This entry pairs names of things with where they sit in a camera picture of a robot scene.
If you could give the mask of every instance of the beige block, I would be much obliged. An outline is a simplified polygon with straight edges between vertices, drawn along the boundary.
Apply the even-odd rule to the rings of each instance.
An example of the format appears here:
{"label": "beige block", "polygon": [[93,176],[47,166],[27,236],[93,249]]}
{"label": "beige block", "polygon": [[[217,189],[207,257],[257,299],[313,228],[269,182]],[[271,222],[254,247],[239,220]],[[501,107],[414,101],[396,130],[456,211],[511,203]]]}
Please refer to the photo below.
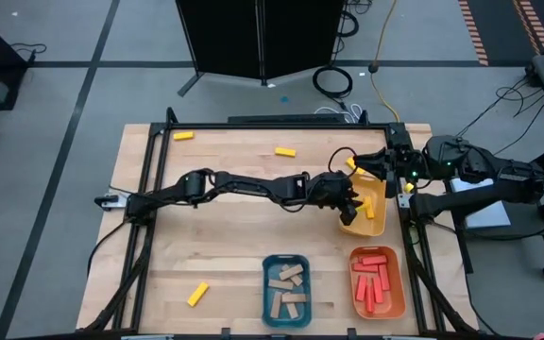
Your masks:
{"label": "beige block", "polygon": [[270,317],[279,318],[281,313],[281,292],[274,293],[274,300],[272,301],[272,309],[270,310]]}
{"label": "beige block", "polygon": [[301,266],[301,264],[298,264],[294,267],[291,267],[287,270],[284,270],[282,272],[280,272],[279,276],[280,276],[280,279],[285,281],[289,278],[291,278],[292,276],[294,275],[297,275],[299,273],[301,273],[303,271],[303,267]]}
{"label": "beige block", "polygon": [[291,316],[291,318],[299,317],[298,307],[296,307],[295,303],[289,302],[289,303],[286,303],[286,306],[287,306],[287,310],[289,311],[289,316]]}
{"label": "beige block", "polygon": [[[289,268],[289,264],[285,264],[282,267],[282,270],[287,270]],[[301,276],[299,274],[292,276],[290,279],[297,287],[299,287],[303,283],[303,280],[301,279]]]}
{"label": "beige block", "polygon": [[291,290],[293,289],[293,283],[290,281],[269,280],[268,287]]}
{"label": "beige block", "polygon": [[291,293],[284,293],[282,295],[282,302],[305,302],[306,301],[306,295],[305,294],[291,294]]}

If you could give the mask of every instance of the yellow cable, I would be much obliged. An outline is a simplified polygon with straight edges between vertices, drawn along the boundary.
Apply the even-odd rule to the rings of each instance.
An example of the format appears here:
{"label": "yellow cable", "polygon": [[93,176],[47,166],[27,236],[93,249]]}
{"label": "yellow cable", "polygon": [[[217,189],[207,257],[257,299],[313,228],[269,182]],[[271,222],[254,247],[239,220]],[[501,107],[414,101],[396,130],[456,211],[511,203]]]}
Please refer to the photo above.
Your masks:
{"label": "yellow cable", "polygon": [[[396,3],[398,2],[398,0],[393,0],[392,2],[392,7],[389,9],[389,12],[387,12],[387,17],[385,17],[385,22],[383,23],[383,27],[382,27],[382,33],[379,37],[379,42],[377,43],[377,53],[375,54],[375,59],[373,60],[373,65],[374,66],[379,66],[379,55],[381,54],[382,52],[382,46],[383,46],[383,36],[385,35],[385,28],[387,27],[387,23],[389,22],[389,18],[392,16],[392,13],[394,12],[394,8],[396,7]],[[396,118],[396,121],[399,122],[400,121],[400,115],[398,114],[398,112],[392,108],[391,105],[389,105],[389,103],[385,100],[385,98],[383,98],[383,95],[382,93],[379,91],[379,89],[377,89],[377,86],[375,86],[375,81],[373,80],[373,74],[371,73],[370,75],[370,83],[373,85],[373,89],[375,89],[375,92],[377,93],[377,96],[379,97],[379,99],[383,102],[383,104],[385,105],[386,108],[388,108],[390,111],[392,111],[392,113],[394,113],[394,117]]]}

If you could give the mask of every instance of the yellow wooden block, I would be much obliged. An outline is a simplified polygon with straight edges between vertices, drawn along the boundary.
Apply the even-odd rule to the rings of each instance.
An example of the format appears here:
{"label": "yellow wooden block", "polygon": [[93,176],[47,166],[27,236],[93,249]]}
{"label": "yellow wooden block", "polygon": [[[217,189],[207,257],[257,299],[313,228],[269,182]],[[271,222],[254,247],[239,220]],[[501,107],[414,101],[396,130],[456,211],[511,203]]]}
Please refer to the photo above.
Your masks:
{"label": "yellow wooden block", "polygon": [[[350,157],[346,160],[346,164],[349,166],[350,169],[354,170],[354,168],[356,168],[356,164],[354,163],[354,158],[353,157]],[[365,170],[361,169],[361,168],[358,168],[358,170],[356,170],[356,174],[358,175],[364,175],[365,174]]]}
{"label": "yellow wooden block", "polygon": [[196,288],[195,292],[188,298],[188,304],[191,307],[195,307],[198,301],[203,297],[203,294],[207,291],[209,288],[209,284],[205,282],[201,282],[198,285],[198,288]]}
{"label": "yellow wooden block", "polygon": [[415,189],[415,185],[413,185],[412,183],[406,183],[406,185],[404,185],[404,192],[406,194],[411,194],[413,189]]}
{"label": "yellow wooden block", "polygon": [[297,154],[296,150],[288,149],[285,147],[277,147],[274,149],[274,153],[278,156],[286,156],[286,157],[295,157]]}
{"label": "yellow wooden block", "polygon": [[187,139],[193,139],[194,137],[195,137],[195,133],[192,131],[174,133],[174,141],[183,141]]}
{"label": "yellow wooden block", "polygon": [[365,196],[365,199],[362,200],[363,205],[356,208],[356,212],[367,212],[369,209],[373,209],[372,200],[370,199],[370,196]]}

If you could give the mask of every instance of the orange container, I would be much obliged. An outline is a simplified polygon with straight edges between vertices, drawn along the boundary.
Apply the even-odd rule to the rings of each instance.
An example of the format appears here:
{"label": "orange container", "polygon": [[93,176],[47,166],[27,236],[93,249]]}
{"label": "orange container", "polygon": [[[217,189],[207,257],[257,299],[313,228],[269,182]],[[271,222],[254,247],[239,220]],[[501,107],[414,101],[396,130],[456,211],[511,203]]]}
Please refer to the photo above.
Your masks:
{"label": "orange container", "polygon": [[358,193],[355,199],[363,201],[369,196],[373,205],[375,217],[366,218],[366,212],[358,212],[351,225],[344,225],[339,221],[341,231],[364,237],[379,236],[385,229],[385,182],[374,178],[372,175],[354,175],[349,178],[353,184],[354,192]]}
{"label": "orange container", "polygon": [[[374,312],[366,311],[365,301],[356,301],[356,285],[359,276],[366,276],[367,285],[373,284],[373,278],[378,278],[379,273],[357,272],[353,270],[354,264],[357,264],[360,258],[365,256],[385,255],[387,258],[387,278],[389,280],[389,291],[383,291],[383,303],[375,303]],[[349,277],[351,280],[351,300],[354,309],[359,316],[366,319],[392,319],[399,318],[406,310],[404,301],[404,289],[402,288],[402,278],[400,277],[400,266],[398,265],[398,256],[392,248],[388,246],[361,246],[352,250],[349,254]]]}

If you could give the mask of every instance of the gray floor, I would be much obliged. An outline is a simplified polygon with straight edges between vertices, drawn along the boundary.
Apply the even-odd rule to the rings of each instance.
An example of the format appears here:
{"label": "gray floor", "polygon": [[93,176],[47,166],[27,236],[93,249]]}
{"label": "gray floor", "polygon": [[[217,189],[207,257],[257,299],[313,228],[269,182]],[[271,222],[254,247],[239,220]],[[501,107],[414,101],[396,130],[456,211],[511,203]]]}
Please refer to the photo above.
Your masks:
{"label": "gray floor", "polygon": [[[400,0],[387,31],[384,60],[475,60],[458,6],[445,0]],[[9,43],[46,43],[39,60],[92,58],[111,0],[16,2],[0,0],[0,34]],[[388,0],[376,0],[361,19],[361,33],[346,40],[341,60],[375,52]],[[102,60],[188,60],[173,1],[121,0]],[[375,122],[392,115],[374,95],[364,68],[349,103]],[[181,122],[224,122],[231,115],[313,112],[332,102],[312,87],[312,72],[275,79],[275,88],[205,75],[181,98],[176,92],[191,69],[98,69],[48,215],[35,261],[8,337],[71,332],[85,287],[85,264],[102,212],[93,204],[111,179],[122,128],[163,119],[171,106]],[[454,134],[512,85],[520,69],[383,68],[376,77],[387,100],[408,123],[430,123],[435,134]],[[85,69],[32,69],[18,103],[0,112],[0,314],[73,113]],[[328,75],[329,87],[344,81]],[[490,150],[515,140],[536,110],[512,118],[518,103],[503,102],[467,137]],[[503,156],[530,160],[544,150],[544,111],[528,135]],[[473,303],[498,332],[544,332],[544,246],[471,242]]]}

